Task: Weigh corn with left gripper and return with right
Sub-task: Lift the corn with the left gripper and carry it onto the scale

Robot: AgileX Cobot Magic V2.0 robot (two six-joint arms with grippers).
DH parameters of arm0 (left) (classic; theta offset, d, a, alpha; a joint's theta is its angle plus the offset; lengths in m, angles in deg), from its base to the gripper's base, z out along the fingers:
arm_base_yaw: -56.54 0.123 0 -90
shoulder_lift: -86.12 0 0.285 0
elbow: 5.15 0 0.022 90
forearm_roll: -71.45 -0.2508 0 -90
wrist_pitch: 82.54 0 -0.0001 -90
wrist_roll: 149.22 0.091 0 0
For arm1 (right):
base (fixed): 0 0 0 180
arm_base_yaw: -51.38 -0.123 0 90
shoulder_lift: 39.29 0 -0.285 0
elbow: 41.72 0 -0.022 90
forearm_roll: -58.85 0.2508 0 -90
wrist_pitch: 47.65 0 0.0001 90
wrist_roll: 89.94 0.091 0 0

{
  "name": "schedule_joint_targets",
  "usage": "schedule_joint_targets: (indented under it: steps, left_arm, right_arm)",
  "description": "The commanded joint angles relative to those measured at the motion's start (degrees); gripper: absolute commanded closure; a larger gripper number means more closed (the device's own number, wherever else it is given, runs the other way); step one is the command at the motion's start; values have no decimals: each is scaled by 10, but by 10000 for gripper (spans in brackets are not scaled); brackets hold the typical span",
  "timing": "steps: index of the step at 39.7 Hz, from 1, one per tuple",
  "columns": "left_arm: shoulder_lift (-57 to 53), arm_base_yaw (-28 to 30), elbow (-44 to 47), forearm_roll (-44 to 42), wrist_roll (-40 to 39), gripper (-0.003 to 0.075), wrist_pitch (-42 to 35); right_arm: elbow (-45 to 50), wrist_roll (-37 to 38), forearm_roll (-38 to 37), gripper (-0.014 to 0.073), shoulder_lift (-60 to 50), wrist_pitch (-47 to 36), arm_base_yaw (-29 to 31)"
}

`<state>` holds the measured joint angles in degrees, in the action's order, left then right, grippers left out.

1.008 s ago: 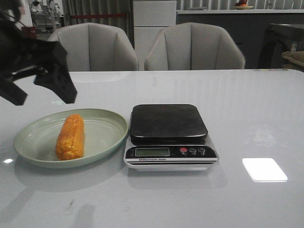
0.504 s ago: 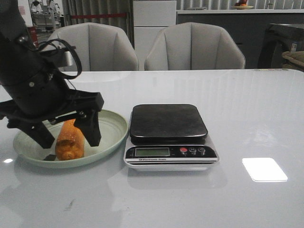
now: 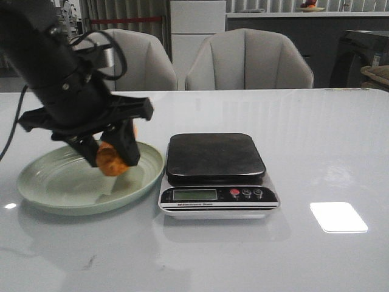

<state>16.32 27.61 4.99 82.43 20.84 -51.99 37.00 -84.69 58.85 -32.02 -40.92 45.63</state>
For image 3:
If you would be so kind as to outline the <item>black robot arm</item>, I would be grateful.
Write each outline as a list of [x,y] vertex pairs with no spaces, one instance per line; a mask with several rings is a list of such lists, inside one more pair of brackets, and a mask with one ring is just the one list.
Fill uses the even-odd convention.
[[138,163],[133,121],[151,119],[150,100],[112,95],[106,81],[115,77],[92,62],[100,47],[75,51],[50,1],[1,2],[1,51],[42,103],[21,116],[23,129],[50,130],[53,140],[69,144],[91,166],[97,164],[94,134],[100,133],[125,164]]

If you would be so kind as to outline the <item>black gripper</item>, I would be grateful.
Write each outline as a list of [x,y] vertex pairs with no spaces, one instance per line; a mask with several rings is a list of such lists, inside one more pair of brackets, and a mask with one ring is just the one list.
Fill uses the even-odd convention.
[[138,164],[133,119],[151,119],[154,109],[149,98],[112,95],[96,72],[76,70],[55,77],[28,68],[22,77],[42,103],[19,119],[25,131],[50,130],[55,140],[66,141],[91,167],[97,167],[99,148],[92,135],[102,133],[101,146],[112,146],[128,166]]

